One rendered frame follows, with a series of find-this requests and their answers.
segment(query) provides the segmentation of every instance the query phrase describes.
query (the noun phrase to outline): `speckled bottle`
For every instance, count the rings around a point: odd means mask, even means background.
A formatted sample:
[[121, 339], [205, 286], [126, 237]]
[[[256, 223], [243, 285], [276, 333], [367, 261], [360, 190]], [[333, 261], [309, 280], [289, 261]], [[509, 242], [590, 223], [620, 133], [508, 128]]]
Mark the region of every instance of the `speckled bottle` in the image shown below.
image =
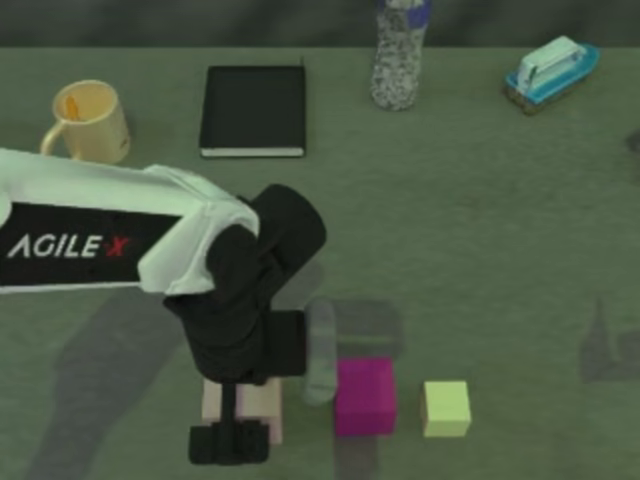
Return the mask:
[[385, 110], [411, 107], [418, 92], [431, 0], [378, 0], [371, 97]]

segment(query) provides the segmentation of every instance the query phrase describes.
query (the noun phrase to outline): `mug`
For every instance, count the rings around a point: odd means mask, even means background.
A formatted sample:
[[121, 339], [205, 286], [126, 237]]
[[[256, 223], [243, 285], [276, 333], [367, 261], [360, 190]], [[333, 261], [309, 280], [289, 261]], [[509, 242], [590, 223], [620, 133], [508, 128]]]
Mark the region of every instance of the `mug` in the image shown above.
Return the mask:
[[51, 155], [60, 137], [75, 160], [115, 164], [129, 153], [131, 139], [115, 89], [98, 80], [67, 85], [53, 99], [55, 125], [40, 144]]

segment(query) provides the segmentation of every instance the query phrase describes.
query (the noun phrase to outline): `table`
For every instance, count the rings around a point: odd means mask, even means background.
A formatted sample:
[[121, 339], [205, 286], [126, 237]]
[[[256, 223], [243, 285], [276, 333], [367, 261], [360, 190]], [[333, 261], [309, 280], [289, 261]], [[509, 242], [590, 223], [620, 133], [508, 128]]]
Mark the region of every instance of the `table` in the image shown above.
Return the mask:
[[[304, 405], [289, 380], [284, 445], [225, 480], [634, 479], [640, 374], [615, 342], [640, 328], [640, 158], [624, 144], [640, 127], [640, 50], [605, 51], [533, 118], [500, 93], [524, 53], [428, 49], [419, 104], [394, 114], [368, 99], [368, 49], [0, 50], [0, 145], [36, 149], [54, 93], [99, 78], [132, 119], [127, 166], [193, 170], [245, 196], [283, 183], [322, 213], [329, 243], [278, 304], [327, 295], [342, 355], [396, 358], [397, 431], [336, 440], [331, 409]], [[308, 156], [200, 159], [206, 67], [301, 56]], [[187, 462], [202, 381], [158, 301], [0, 298], [3, 480], [222, 475]], [[467, 438], [421, 438], [427, 379], [469, 382]]]

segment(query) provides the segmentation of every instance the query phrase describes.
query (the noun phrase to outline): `yellow-green cube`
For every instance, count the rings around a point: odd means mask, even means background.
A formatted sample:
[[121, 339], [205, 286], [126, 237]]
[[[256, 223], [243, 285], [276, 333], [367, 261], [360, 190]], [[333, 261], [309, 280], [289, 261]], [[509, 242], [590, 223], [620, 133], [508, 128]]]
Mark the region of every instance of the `yellow-green cube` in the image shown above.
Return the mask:
[[425, 437], [464, 437], [471, 425], [467, 382], [424, 382], [420, 400]]

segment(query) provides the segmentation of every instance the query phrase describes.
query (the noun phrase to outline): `black book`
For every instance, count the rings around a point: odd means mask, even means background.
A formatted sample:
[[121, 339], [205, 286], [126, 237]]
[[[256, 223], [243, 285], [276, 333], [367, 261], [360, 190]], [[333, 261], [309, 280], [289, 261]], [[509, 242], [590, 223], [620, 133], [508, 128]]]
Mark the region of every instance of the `black book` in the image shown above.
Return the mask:
[[304, 66], [209, 67], [203, 157], [302, 157], [305, 149]]

